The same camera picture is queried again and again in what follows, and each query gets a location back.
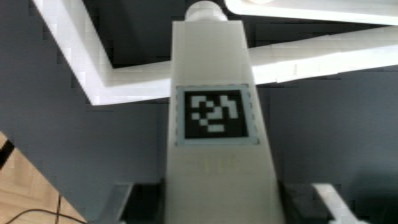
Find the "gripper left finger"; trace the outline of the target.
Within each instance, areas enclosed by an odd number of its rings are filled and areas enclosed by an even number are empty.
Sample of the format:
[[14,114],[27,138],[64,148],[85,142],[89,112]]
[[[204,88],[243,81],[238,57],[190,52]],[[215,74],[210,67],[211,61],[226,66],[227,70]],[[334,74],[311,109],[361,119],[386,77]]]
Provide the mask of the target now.
[[87,224],[164,224],[165,181],[123,183],[112,190],[100,217]]

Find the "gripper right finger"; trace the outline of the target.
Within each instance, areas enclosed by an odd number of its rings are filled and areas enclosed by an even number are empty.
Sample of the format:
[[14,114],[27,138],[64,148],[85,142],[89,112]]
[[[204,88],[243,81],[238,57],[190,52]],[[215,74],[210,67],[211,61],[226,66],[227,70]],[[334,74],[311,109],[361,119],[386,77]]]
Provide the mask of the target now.
[[331,183],[279,183],[286,224],[370,224],[348,208]]

